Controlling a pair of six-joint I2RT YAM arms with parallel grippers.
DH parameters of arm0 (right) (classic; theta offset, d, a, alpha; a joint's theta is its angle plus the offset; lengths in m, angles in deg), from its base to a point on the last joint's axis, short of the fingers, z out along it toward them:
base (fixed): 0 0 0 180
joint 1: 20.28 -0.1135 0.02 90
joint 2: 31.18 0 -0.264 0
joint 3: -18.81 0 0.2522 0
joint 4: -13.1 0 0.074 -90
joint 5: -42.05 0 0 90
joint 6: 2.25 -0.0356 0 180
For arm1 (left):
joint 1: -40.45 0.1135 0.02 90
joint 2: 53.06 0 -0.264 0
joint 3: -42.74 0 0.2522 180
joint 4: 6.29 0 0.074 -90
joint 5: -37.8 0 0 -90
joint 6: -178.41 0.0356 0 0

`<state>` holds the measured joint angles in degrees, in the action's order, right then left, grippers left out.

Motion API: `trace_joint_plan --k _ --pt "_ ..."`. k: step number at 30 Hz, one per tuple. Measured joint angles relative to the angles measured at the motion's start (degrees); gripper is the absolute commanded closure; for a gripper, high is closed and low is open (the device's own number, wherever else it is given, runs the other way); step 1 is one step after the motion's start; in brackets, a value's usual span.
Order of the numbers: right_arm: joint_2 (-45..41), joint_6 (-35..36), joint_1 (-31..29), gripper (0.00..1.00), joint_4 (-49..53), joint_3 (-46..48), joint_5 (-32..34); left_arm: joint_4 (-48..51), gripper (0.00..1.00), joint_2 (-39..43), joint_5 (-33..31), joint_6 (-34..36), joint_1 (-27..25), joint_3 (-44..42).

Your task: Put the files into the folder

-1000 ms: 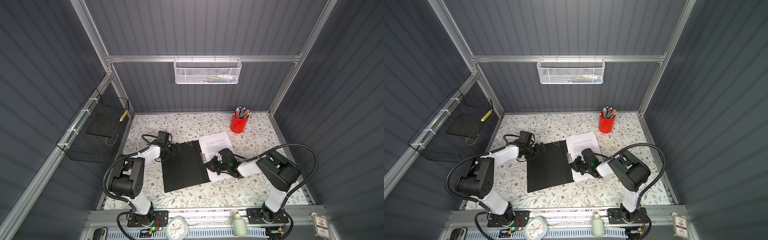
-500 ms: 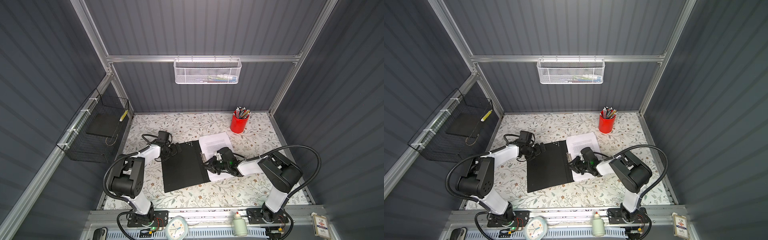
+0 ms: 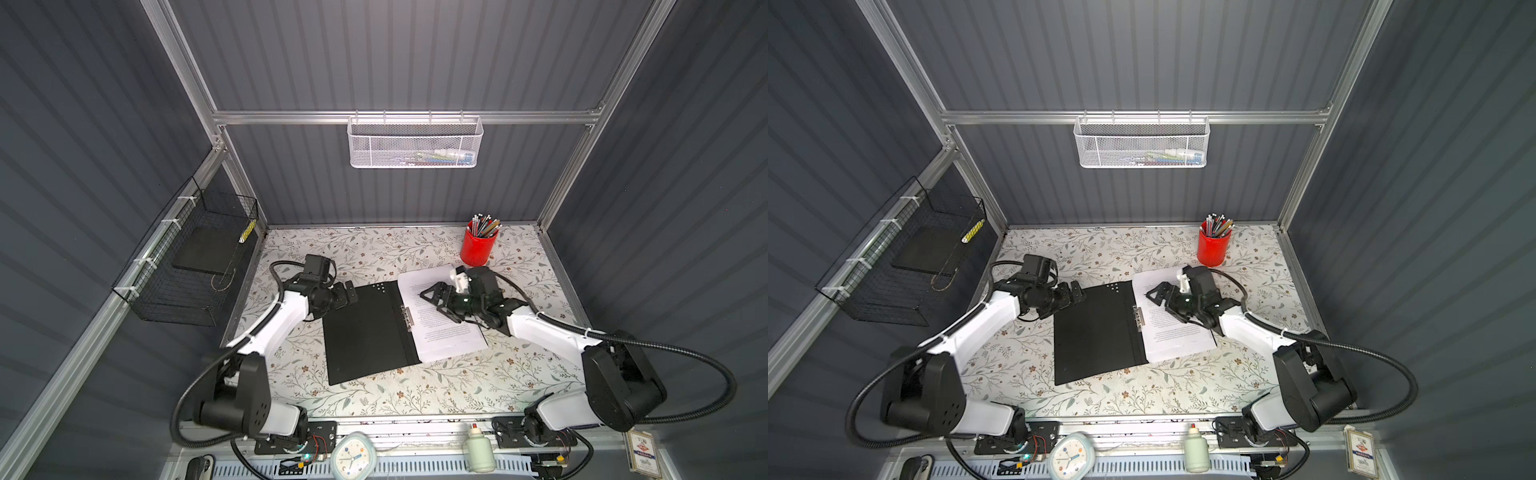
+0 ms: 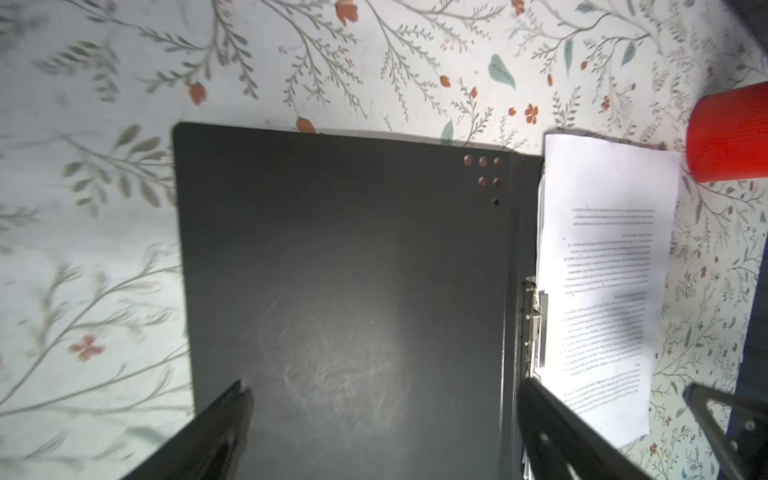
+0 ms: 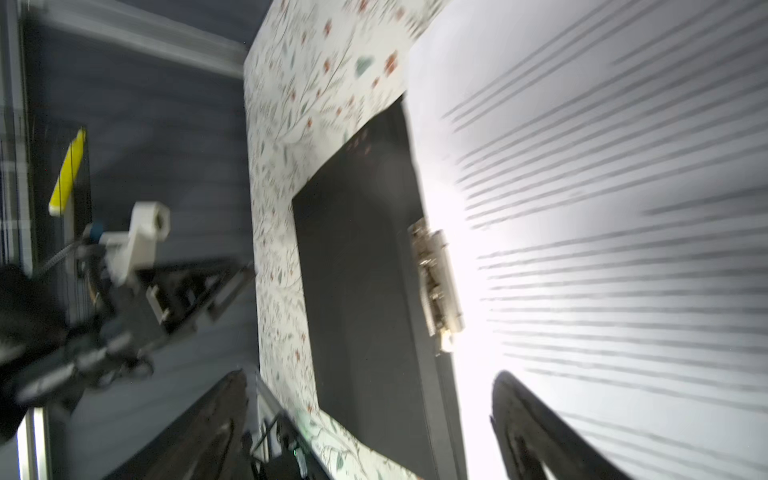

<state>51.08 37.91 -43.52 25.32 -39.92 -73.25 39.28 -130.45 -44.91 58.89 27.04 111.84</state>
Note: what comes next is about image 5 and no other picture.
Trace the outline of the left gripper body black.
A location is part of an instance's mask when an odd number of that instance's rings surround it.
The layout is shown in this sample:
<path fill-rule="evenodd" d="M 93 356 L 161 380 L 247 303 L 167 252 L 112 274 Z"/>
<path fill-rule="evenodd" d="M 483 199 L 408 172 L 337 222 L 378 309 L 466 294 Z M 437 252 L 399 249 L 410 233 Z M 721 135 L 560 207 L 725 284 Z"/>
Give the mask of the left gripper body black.
<path fill-rule="evenodd" d="M 11 267 L 11 405 L 74 403 L 87 389 L 153 371 L 152 353 L 192 334 L 210 302 L 207 260 L 137 270 L 123 285 L 99 257 L 85 260 L 93 296 L 87 315 L 69 321 L 37 276 Z"/>

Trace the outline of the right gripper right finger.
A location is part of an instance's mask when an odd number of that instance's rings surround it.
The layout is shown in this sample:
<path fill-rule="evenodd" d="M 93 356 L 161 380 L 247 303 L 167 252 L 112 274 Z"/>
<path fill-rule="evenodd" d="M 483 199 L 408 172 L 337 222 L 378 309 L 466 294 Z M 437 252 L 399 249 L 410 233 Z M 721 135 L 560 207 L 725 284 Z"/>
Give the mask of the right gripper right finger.
<path fill-rule="evenodd" d="M 508 371 L 493 383 L 491 423 L 510 479 L 628 477 Z"/>

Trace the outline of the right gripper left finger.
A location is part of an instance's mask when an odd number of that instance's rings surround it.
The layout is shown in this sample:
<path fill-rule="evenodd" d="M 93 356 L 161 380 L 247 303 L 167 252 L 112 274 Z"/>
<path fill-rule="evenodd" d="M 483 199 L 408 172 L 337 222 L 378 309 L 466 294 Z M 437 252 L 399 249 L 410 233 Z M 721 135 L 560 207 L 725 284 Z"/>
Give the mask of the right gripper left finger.
<path fill-rule="evenodd" d="M 241 370 L 226 374 L 109 479 L 230 479 L 248 398 Z"/>

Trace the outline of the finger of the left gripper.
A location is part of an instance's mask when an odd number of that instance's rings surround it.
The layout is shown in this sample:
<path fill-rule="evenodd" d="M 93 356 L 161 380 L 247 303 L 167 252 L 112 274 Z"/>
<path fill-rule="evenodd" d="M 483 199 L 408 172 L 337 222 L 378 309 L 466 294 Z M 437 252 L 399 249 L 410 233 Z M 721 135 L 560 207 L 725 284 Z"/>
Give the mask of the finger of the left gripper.
<path fill-rule="evenodd" d="M 239 295 L 245 291 L 256 277 L 252 262 L 240 265 L 216 286 L 206 307 L 211 321 L 218 321 L 224 313 L 236 302 Z"/>

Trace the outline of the orange folder black inside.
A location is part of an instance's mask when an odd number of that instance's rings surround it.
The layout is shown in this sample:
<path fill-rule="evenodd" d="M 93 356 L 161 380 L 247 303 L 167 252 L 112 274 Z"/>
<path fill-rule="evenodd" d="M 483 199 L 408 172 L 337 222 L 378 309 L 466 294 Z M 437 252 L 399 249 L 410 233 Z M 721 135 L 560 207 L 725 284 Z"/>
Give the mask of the orange folder black inside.
<path fill-rule="evenodd" d="M 467 475 L 449 355 L 429 335 L 410 228 L 423 216 L 403 104 L 294 196 L 320 409 L 424 479 Z"/>

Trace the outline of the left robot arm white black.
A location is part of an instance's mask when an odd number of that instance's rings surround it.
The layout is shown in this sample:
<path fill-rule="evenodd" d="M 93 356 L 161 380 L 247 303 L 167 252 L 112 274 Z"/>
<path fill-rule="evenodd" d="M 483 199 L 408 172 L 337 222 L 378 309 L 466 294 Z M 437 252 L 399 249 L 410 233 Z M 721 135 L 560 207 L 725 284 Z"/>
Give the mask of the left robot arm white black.
<path fill-rule="evenodd" d="M 71 323 L 39 280 L 1 269 L 1 440 L 12 439 L 33 408 L 74 409 L 89 389 L 121 377 L 151 375 L 151 356 L 218 320 L 255 277 L 233 258 L 142 268 L 121 285 L 95 283 L 100 297 Z"/>

